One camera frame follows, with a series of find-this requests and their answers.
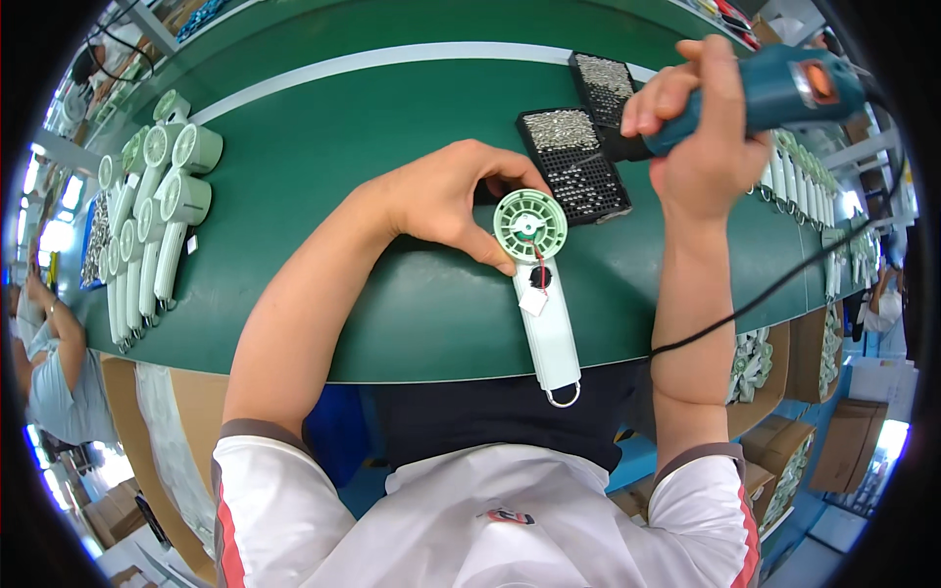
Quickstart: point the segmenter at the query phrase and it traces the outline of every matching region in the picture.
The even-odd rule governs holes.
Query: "white stripe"
[[[195,124],[205,124],[212,119],[221,117],[250,102],[254,102],[275,92],[289,87],[306,84],[340,73],[356,72],[369,68],[377,68],[399,63],[412,63],[417,61],[439,61],[442,59],[507,59],[511,61],[533,61],[536,63],[550,63],[554,65],[567,65],[570,49],[549,47],[547,45],[531,45],[527,43],[503,43],[495,41],[452,41],[441,43],[419,43],[414,45],[400,45],[398,47],[385,47],[363,51],[348,56],[334,57],[326,61],[311,63],[296,70],[276,75],[239,90],[220,100],[219,102],[203,108],[189,118]],[[639,82],[646,82],[654,73],[648,68],[628,64],[630,74]]]

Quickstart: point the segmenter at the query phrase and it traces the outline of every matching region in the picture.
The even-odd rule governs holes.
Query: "red wire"
[[[530,241],[529,239],[523,239],[523,241],[525,241],[526,243],[528,243],[528,244],[530,244],[531,246],[533,246],[533,252],[535,252],[535,256],[536,256],[536,258],[539,260],[539,271],[542,273],[542,285],[540,286],[540,290],[542,290],[542,294],[545,294],[546,296],[548,296],[548,294],[546,294],[546,263],[545,263],[545,260],[542,259],[542,254],[539,253],[539,247],[535,246],[535,243],[534,243],[534,242]]]

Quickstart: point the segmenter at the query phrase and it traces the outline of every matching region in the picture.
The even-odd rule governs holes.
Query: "red stripe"
[[[245,588],[245,568],[242,567],[242,555],[235,545],[235,525],[232,524],[232,513],[226,504],[222,493],[222,482],[219,482],[219,510],[216,515],[222,524],[222,575],[229,588]]]
[[[755,568],[758,567],[758,525],[755,524],[752,510],[745,504],[745,486],[739,487],[739,500],[742,501],[742,512],[745,515],[744,527],[748,531],[748,536],[745,537],[748,552],[745,553],[742,571],[735,577],[731,588],[745,588],[755,575]]]

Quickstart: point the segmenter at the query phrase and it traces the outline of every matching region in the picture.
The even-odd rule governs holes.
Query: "black cable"
[[[698,333],[694,335],[687,337],[686,339],[677,341],[675,343],[670,343],[668,345],[661,345],[660,347],[657,347],[656,349],[650,352],[649,357],[653,358],[654,356],[657,356],[661,353],[664,353],[667,351],[673,351],[674,349],[679,349],[680,347],[684,345],[688,345],[694,341],[698,341],[702,339],[703,337],[705,337],[706,335],[709,335],[712,331],[716,330],[717,328],[723,325],[726,325],[727,323],[731,323],[732,321],[736,319],[741,318],[743,315],[754,310],[755,307],[757,307],[759,304],[761,304],[762,302],[770,298],[772,294],[780,290],[781,287],[783,287],[786,283],[791,281],[795,276],[797,276],[798,274],[803,272],[805,269],[807,269],[807,267],[813,265],[816,262],[819,262],[820,260],[823,260],[824,258],[826,258],[826,256],[830,255],[831,253],[833,253],[840,247],[847,245],[853,239],[855,239],[860,234],[865,232],[878,219],[878,216],[882,215],[883,211],[888,210],[889,201],[892,200],[892,197],[895,196],[896,191],[898,191],[899,189],[899,185],[901,184],[901,174],[904,170],[904,165],[905,165],[904,151],[901,152],[900,155],[901,155],[901,158],[899,161],[899,168],[892,174],[892,188],[888,191],[888,194],[886,196],[882,197],[882,205],[880,206],[878,215],[874,215],[873,218],[870,218],[868,221],[866,221],[859,227],[851,230],[845,237],[843,237],[839,241],[833,243],[830,246],[824,247],[823,249],[821,249],[814,255],[810,256],[809,258],[807,258],[806,260],[798,264],[796,267],[791,269],[787,274],[785,274],[781,279],[779,279],[777,282],[769,286],[764,292],[756,296],[755,299],[753,299],[751,302],[741,307],[740,309],[736,310],[732,314],[728,315],[726,318],[722,319],[721,321],[717,323],[707,326],[703,330],[699,331]]]

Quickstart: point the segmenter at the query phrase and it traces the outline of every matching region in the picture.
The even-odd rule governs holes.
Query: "black pants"
[[[442,384],[375,387],[375,405],[393,470],[487,443],[519,443],[584,457],[614,471],[614,436],[646,361],[582,370],[582,396],[549,404],[534,375]],[[567,402],[571,388],[557,390]]]

